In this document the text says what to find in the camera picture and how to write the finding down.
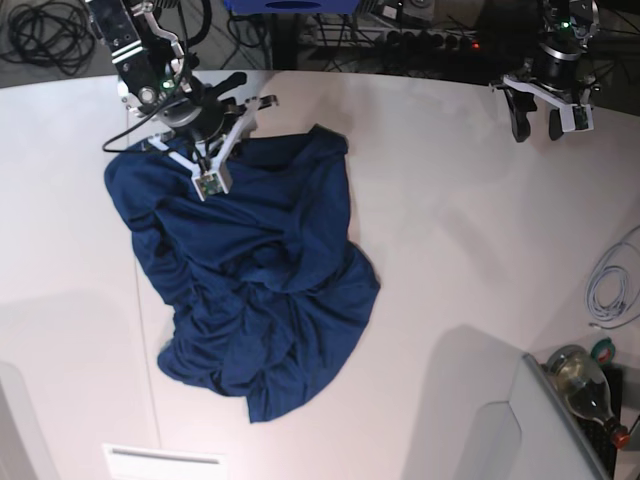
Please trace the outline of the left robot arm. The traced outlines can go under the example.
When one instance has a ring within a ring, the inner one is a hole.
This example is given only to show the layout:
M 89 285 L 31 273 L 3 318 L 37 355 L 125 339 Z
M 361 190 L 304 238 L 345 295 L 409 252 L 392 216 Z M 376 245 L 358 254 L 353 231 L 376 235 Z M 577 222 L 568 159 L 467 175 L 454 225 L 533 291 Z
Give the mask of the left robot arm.
M 599 31 L 598 6 L 594 1 L 542 1 L 540 8 L 542 30 L 536 49 L 497 85 L 505 95 L 518 143 L 531 135 L 527 115 L 537 110 L 538 99 L 549 106 L 551 140 L 593 128 L 591 94 L 599 81 L 594 73 L 581 76 L 578 70 L 589 41 Z

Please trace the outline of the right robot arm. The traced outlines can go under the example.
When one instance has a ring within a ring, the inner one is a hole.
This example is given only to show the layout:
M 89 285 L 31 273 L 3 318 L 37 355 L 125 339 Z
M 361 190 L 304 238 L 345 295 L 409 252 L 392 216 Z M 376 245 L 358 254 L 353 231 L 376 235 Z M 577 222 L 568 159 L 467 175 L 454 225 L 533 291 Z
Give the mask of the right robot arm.
M 243 72 L 215 85 L 194 75 L 199 60 L 192 48 L 213 26 L 209 1 L 201 3 L 200 27 L 192 36 L 180 1 L 88 1 L 86 7 L 96 38 L 110 52 L 122 100 L 139 117 L 137 127 L 158 120 L 192 142 L 211 142 L 277 102 L 274 96 L 242 104 L 226 98 L 246 84 Z

